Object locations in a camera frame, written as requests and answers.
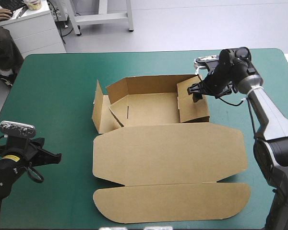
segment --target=sneaker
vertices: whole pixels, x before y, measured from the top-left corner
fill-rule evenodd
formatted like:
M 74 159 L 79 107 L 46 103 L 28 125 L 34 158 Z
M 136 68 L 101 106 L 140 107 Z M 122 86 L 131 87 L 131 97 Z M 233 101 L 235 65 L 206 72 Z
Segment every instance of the sneaker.
M 9 88 L 13 86 L 15 79 L 16 79 L 15 74 L 11 74 L 8 77 L 0 74 L 0 81 L 2 81 Z

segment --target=dark pants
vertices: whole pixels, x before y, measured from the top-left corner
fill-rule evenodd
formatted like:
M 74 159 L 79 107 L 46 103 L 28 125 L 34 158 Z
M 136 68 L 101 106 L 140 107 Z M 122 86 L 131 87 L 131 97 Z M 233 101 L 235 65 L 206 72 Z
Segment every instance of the dark pants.
M 23 61 L 23 56 L 21 56 L 10 32 L 0 27 L 0 69 L 18 70 Z

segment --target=unfolded cardboard box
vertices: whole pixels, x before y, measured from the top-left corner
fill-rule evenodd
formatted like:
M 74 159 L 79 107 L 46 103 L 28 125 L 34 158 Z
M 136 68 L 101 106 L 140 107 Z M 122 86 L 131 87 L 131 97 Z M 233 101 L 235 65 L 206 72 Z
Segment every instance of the unfolded cardboard box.
M 120 223 L 225 219 L 247 204 L 250 187 L 218 181 L 244 171 L 240 131 L 208 123 L 206 97 L 193 103 L 194 75 L 124 78 L 102 93 L 97 83 L 93 174 L 123 185 L 93 195 Z
M 127 77 L 102 93 L 97 82 L 92 120 L 100 134 L 119 127 L 208 122 L 206 97 L 193 103 L 187 88 L 195 75 Z
M 247 204 L 250 187 L 218 183 L 247 168 L 239 130 L 211 123 L 126 126 L 94 140 L 93 174 L 124 185 L 93 200 L 120 223 L 225 219 Z

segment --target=green table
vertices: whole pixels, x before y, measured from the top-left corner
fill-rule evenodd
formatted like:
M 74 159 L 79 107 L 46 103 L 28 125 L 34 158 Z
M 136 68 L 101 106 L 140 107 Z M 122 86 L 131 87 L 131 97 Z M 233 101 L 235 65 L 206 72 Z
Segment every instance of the green table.
M 92 201 L 93 192 L 113 183 L 92 174 L 91 120 L 96 80 L 103 87 L 125 77 L 194 73 L 193 59 L 219 50 L 147 53 L 96 53 L 30 55 L 26 58 L 0 113 L 11 120 L 36 126 L 36 137 L 45 137 L 44 148 L 63 154 L 59 165 L 37 167 L 42 184 L 24 175 L 3 201 L 1 228 L 96 229 L 123 226 L 103 217 Z M 252 50 L 253 63 L 265 80 L 264 88 L 288 118 L 288 64 L 278 49 Z M 241 94 L 227 96 L 239 102 Z M 150 223 L 175 228 L 261 228 L 270 208 L 272 188 L 262 176 L 252 153 L 253 134 L 247 104 L 233 107 L 209 97 L 210 121 L 244 133 L 248 170 L 227 180 L 248 183 L 251 198 L 243 211 L 225 220 Z M 142 228 L 147 224 L 130 224 Z

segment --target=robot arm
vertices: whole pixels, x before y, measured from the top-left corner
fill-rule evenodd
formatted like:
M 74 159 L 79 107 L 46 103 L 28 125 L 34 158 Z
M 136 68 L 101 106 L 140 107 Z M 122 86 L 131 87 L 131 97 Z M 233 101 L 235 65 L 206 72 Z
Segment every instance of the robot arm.
M 2 121 L 0 131 L 7 137 L 5 145 L 0 145 L 0 209 L 2 199 L 8 197 L 12 185 L 25 173 L 36 183 L 44 178 L 33 167 L 58 164 L 61 154 L 53 154 L 43 149 L 44 138 L 31 139 L 36 135 L 32 125 Z
M 246 47 L 196 59 L 194 66 L 209 72 L 189 87 L 188 93 L 193 94 L 194 102 L 202 99 L 202 94 L 220 98 L 240 92 L 247 96 L 260 124 L 254 134 L 254 156 L 268 184 L 276 188 L 265 229 L 288 230 L 288 119 L 265 93 L 263 79 L 251 60 Z

